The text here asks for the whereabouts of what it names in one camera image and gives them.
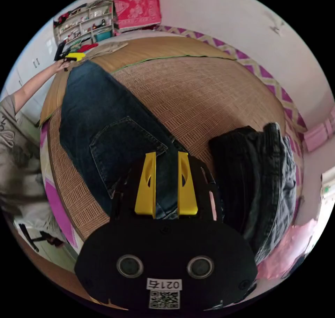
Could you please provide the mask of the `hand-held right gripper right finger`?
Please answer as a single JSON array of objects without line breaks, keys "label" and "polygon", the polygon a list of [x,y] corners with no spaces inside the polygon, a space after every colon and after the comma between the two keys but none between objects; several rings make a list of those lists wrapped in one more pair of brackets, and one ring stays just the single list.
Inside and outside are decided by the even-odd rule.
[{"label": "hand-held right gripper right finger", "polygon": [[178,152],[178,217],[196,216],[198,206],[187,152]]}]

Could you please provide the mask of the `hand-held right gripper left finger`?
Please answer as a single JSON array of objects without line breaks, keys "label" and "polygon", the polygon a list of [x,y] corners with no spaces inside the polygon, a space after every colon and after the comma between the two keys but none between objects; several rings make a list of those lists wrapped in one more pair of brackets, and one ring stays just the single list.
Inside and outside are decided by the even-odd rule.
[{"label": "hand-held right gripper left finger", "polygon": [[156,153],[146,153],[135,202],[137,215],[156,217]]}]

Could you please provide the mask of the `person's left hand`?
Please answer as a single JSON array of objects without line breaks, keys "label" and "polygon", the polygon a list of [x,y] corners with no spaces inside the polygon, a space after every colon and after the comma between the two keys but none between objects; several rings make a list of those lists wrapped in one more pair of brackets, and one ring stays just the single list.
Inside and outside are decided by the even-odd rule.
[{"label": "person's left hand", "polygon": [[71,64],[71,61],[69,61],[68,59],[62,59],[62,60],[56,61],[53,64],[55,73],[58,73],[61,70],[67,70],[67,68],[70,66],[70,64]]}]

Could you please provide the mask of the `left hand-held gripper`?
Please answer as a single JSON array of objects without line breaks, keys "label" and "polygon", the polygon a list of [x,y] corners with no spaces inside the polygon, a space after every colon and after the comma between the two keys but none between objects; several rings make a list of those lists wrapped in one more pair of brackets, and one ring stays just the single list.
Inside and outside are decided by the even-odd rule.
[{"label": "left hand-held gripper", "polygon": [[70,48],[63,51],[64,47],[65,47],[65,44],[66,44],[66,42],[62,41],[58,45],[57,51],[56,51],[56,54],[55,54],[55,57],[54,57],[55,62],[59,61],[59,60],[62,60],[62,59],[65,59],[65,58],[67,59],[67,61],[80,61],[86,56],[86,54],[82,53],[82,52],[70,52],[71,51]]}]

